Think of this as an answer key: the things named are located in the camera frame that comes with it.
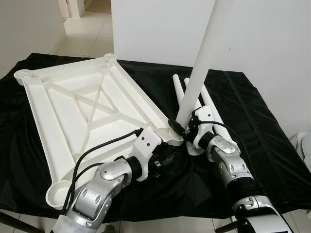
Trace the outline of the white plastic table top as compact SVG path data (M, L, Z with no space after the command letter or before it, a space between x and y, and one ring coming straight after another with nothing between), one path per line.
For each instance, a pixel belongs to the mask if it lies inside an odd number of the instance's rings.
M34 115L51 176L45 193L61 209L83 153L136 129L153 131L171 146L182 138L168 118L121 67L115 54L14 73Z

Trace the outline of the black tablecloth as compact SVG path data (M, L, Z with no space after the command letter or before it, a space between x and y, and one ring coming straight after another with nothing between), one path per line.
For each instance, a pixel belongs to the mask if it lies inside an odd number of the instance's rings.
M52 183L50 171L25 89L14 73L77 61L78 57L32 53L0 78L0 209L58 217L60 212L45 201ZM120 65L164 115L177 115L173 75L189 77L190 67L126 60L120 60ZM280 213L309 209L311 174L247 75L212 69L205 86L223 122L235 131L233 139L246 145L242 157L276 209ZM232 201L215 165L205 157L189 155L184 147L170 147L169 152L173 151L183 156L183 164L122 189L105 223L232 216Z

